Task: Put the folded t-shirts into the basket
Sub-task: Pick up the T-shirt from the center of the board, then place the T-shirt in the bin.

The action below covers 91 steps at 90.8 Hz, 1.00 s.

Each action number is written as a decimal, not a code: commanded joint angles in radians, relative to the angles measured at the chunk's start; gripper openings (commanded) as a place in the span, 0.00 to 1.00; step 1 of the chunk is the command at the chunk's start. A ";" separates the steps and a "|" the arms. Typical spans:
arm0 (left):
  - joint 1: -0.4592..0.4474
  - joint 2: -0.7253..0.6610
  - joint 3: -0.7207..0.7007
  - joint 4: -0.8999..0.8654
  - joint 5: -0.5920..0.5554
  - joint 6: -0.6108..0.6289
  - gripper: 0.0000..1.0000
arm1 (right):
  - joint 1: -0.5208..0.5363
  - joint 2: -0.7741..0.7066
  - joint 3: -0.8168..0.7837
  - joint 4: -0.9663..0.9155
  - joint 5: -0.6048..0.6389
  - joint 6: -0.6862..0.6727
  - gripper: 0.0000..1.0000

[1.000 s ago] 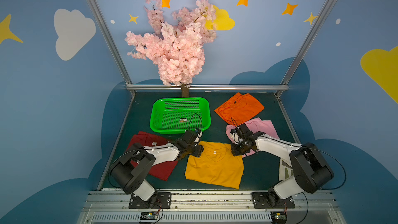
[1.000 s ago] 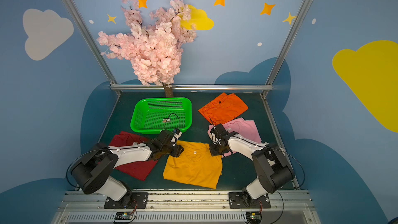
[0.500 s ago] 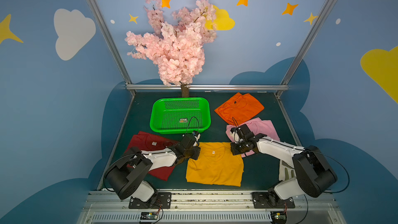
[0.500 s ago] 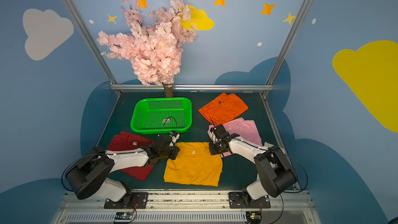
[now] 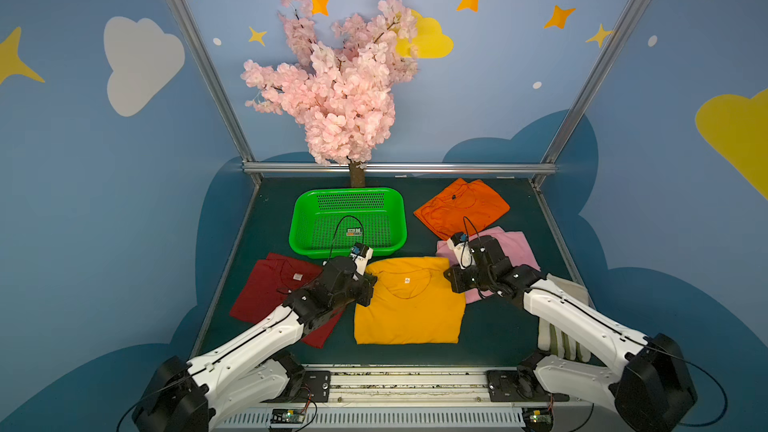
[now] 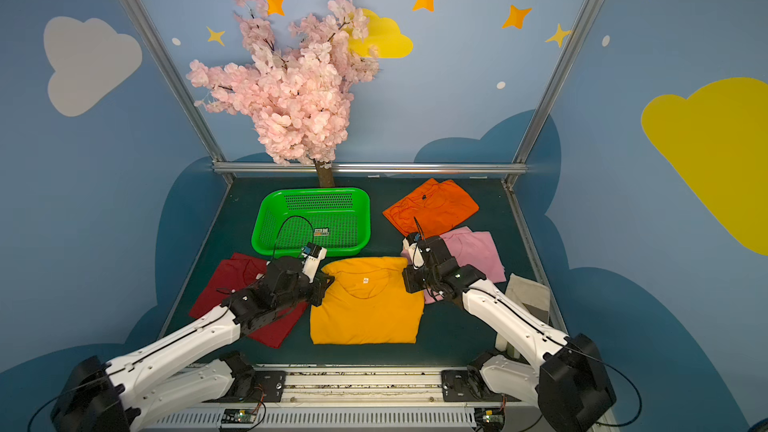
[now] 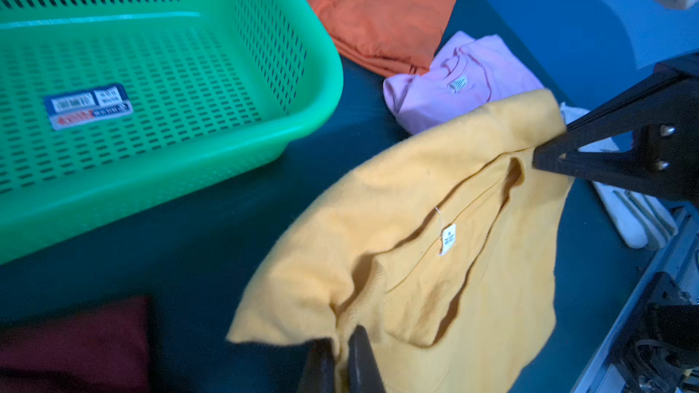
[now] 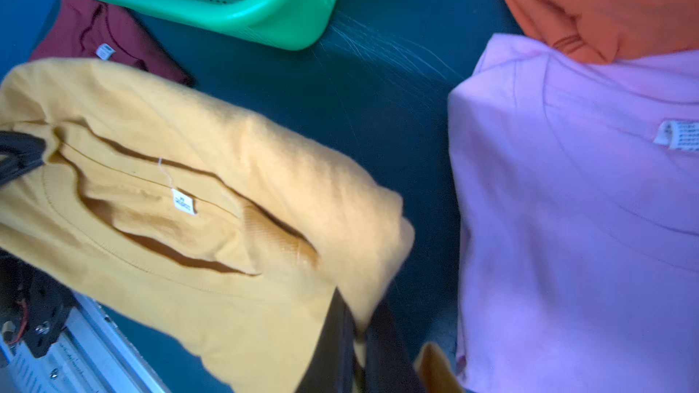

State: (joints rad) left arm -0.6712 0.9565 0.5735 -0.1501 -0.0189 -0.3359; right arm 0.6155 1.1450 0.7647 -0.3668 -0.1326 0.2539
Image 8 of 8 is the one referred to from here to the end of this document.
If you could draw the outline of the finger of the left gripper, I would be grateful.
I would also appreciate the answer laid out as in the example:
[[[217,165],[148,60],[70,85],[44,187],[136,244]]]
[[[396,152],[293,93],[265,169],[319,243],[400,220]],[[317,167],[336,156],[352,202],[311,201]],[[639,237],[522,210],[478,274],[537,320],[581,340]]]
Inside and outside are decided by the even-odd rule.
[[[1,132],[2,186],[44,165],[45,140],[18,132]]]

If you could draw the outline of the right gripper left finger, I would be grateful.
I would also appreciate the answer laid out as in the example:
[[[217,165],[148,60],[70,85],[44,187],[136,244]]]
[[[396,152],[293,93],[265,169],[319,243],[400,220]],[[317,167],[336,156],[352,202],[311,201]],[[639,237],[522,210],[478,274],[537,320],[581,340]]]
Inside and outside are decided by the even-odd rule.
[[[335,290],[316,349],[297,393],[348,393],[354,379],[355,325],[340,291]]]

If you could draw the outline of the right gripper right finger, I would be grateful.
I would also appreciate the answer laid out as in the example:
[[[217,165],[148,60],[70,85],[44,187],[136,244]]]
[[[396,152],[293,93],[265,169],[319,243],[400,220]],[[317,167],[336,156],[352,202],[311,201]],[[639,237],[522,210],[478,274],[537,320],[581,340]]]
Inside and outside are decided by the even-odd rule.
[[[424,392],[387,300],[376,308],[366,330],[365,391],[369,393]]]

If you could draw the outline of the dark red t-shirt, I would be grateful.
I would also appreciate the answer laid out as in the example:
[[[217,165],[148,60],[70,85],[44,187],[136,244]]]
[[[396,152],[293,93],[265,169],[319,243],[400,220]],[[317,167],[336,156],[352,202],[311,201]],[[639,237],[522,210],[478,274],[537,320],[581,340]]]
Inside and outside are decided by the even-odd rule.
[[[29,59],[95,58],[190,86],[192,77],[124,7],[60,0],[58,15]]]

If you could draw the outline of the yellow t-shirt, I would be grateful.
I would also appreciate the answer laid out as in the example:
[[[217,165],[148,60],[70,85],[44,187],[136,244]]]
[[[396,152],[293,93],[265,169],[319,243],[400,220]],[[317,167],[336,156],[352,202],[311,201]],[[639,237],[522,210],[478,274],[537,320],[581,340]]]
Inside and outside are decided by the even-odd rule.
[[[351,390],[457,392],[425,344],[372,377],[368,329],[409,256],[402,197],[264,116],[127,65],[45,59],[1,85],[1,129],[45,143],[1,189],[1,245],[165,333],[237,392],[291,392],[332,299]]]

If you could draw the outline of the pink t-shirt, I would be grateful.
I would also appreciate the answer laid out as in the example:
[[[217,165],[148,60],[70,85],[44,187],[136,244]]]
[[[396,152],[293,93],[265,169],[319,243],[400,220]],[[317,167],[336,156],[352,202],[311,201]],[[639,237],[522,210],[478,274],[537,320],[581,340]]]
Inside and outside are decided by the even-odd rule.
[[[497,34],[448,111],[460,384],[697,391],[697,52],[596,66]]]

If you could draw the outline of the orange t-shirt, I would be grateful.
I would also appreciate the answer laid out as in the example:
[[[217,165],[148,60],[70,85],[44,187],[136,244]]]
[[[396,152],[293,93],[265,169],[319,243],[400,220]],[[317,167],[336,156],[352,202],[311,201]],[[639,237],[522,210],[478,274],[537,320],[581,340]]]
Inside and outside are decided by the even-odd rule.
[[[596,65],[698,47],[698,0],[504,0],[522,32]]]

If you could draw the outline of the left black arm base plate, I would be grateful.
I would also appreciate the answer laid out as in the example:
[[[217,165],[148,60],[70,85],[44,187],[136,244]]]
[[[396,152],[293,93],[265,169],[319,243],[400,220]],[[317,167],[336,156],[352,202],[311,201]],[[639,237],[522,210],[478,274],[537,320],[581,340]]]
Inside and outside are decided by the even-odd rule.
[[[71,290],[47,273],[1,252],[1,342],[25,345],[43,358],[56,343],[76,305]]]

